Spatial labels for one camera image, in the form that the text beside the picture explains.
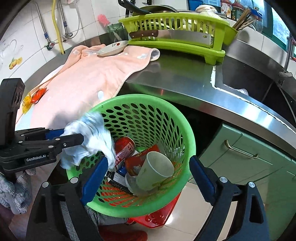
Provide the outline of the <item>grey gloved left hand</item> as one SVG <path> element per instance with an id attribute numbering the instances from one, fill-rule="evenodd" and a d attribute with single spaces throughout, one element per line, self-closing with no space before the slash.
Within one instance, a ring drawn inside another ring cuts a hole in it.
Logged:
<path id="1" fill-rule="evenodd" d="M 26 213 L 32 202 L 31 176 L 35 174 L 35 168 L 25 170 L 12 183 L 1 173 L 1 205 L 15 215 Z"/>

